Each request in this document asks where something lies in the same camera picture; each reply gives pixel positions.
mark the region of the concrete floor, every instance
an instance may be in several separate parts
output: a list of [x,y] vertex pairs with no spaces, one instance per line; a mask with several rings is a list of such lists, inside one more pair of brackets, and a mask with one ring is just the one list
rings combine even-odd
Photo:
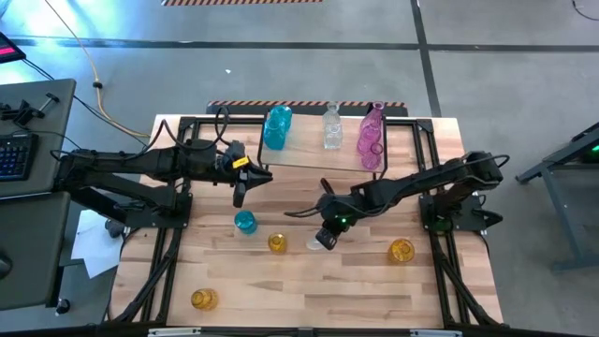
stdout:
[[[599,17],[597,2],[578,2],[589,15]],[[81,37],[417,43],[409,0],[211,7],[161,7],[157,0],[53,3]],[[420,0],[420,5],[429,43],[599,44],[599,22],[578,16],[570,0]],[[68,37],[38,0],[13,1],[0,20],[0,31],[10,36]],[[93,75],[80,49],[51,42],[23,49],[55,78],[76,79],[77,95],[94,103]],[[400,100],[407,103],[411,116],[431,116],[419,51],[90,49],[90,53],[106,86],[107,110],[143,132],[151,131],[156,113],[202,113],[209,100],[217,99]],[[568,258],[569,251],[546,188],[541,181],[520,186],[512,179],[597,122],[597,56],[431,53],[441,112],[459,119],[466,150],[512,156],[503,169],[506,179],[489,193],[486,208],[505,217],[489,231],[489,246],[504,321],[513,327],[599,335],[599,268],[550,271],[551,262]],[[41,80],[22,63],[0,66],[0,83]],[[67,135],[80,146],[139,149],[138,143],[99,124],[80,105],[73,107]],[[580,194],[580,183],[563,179],[563,184],[578,191],[571,195]],[[56,318],[52,310],[41,308],[3,312],[0,330],[97,323],[110,277],[107,273],[89,281],[84,271],[73,267],[63,286],[65,296],[74,301],[71,313]],[[103,297],[92,296],[100,289]]]

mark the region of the glass bottle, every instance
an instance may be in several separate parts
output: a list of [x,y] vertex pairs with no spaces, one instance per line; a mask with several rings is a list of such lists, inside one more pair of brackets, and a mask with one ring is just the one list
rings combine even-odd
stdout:
[[264,143],[269,149],[283,150],[286,137],[285,119],[271,116],[264,125]]
[[341,125],[341,116],[339,115],[339,104],[329,102],[327,112],[322,116],[322,123],[325,128],[325,149],[341,149],[343,142],[343,128]]
[[362,165],[369,170],[375,170],[381,164],[381,154],[383,153],[383,145],[374,143],[371,145],[371,150],[362,155]]
[[371,150],[371,146],[381,139],[384,107],[383,102],[374,102],[373,109],[362,119],[357,144],[360,154],[367,154]]
[[285,133],[289,132],[289,128],[291,127],[291,117],[293,116],[293,112],[291,108],[288,106],[276,106],[270,110],[270,117],[282,118],[285,123]]
[[359,126],[359,129],[362,130],[366,125],[375,125],[378,128],[381,128],[383,124],[383,109],[385,108],[385,103],[383,102],[374,102],[373,109],[368,112],[366,117],[362,120],[362,123]]
[[381,135],[381,129],[376,125],[365,125],[359,133],[358,152],[360,154],[368,154],[373,144],[378,143],[381,139]]

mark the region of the blue glass bottle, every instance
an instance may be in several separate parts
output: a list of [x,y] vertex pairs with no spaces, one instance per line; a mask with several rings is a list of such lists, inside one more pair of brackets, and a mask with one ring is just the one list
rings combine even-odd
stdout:
[[279,117],[279,118],[283,118],[283,121],[285,122],[285,132],[289,131],[289,128],[291,127],[291,117],[293,116],[293,112],[291,111],[291,108],[289,108],[288,106],[276,106],[274,108],[272,108],[272,110],[270,111],[270,117]]
[[258,228],[258,222],[250,211],[241,211],[235,215],[235,226],[240,229],[241,233],[250,235]]
[[264,143],[269,149],[283,150],[285,147],[285,120],[279,116],[271,116],[264,125]]

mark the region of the wooden tabletop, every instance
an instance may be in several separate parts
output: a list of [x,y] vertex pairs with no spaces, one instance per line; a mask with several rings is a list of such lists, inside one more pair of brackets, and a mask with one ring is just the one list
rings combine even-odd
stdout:
[[[356,150],[361,122],[360,117],[343,117],[342,147],[340,150],[327,150],[323,144],[322,116],[294,114],[285,138],[285,147],[277,151],[263,144],[262,164],[367,172]],[[371,172],[380,173],[384,166],[383,158],[378,168]]]
[[[153,132],[163,119],[176,130],[180,117],[157,115]],[[441,162],[463,155],[457,120],[432,120]],[[200,136],[214,139],[213,127],[203,126]],[[256,158],[260,125],[230,125],[225,139],[244,142],[246,152]],[[411,131],[390,126],[387,139],[386,177],[417,172]],[[426,148],[428,144],[422,139]],[[171,145],[166,133],[156,142],[156,147]],[[320,229],[321,218],[295,219],[283,212],[313,206],[323,193],[318,183],[322,177],[336,193],[345,194],[351,185],[371,179],[371,174],[317,168],[270,170],[274,181],[250,190],[243,204],[259,223],[252,236],[243,235],[233,225],[239,210],[232,206],[230,187],[192,184],[192,220],[183,232],[168,314],[170,326],[442,327],[431,246],[420,225],[417,197],[402,200],[381,216],[360,220],[342,234],[332,252],[310,251],[305,243]],[[159,185],[145,176],[141,181]],[[267,238],[273,232],[287,237],[285,255],[269,251]],[[490,316],[502,321],[485,244],[473,233],[455,235],[464,283]],[[124,248],[112,290],[114,315],[123,311],[146,281],[155,236],[155,229],[141,229]],[[416,256],[405,264],[389,266],[386,251],[399,238],[414,244]],[[160,300],[161,287],[159,284],[155,303]],[[199,311],[190,302],[192,293],[204,287],[218,292],[218,307],[211,312]],[[453,286],[448,292],[452,314],[459,320]]]

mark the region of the metal stand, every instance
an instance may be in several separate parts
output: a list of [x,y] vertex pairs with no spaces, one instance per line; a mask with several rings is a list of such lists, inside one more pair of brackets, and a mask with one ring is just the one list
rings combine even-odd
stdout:
[[568,205],[563,201],[562,193],[553,176],[553,171],[560,169],[599,169],[599,166],[594,164],[568,164],[591,151],[598,144],[599,123],[584,130],[575,136],[570,144],[549,155],[540,164],[535,165],[516,177],[516,180],[522,184],[529,182],[533,178],[543,177],[553,206],[560,218],[563,232],[570,243],[574,259],[555,262],[552,266],[554,271],[599,266],[599,255],[591,251],[587,243],[587,234],[584,227],[570,220]]

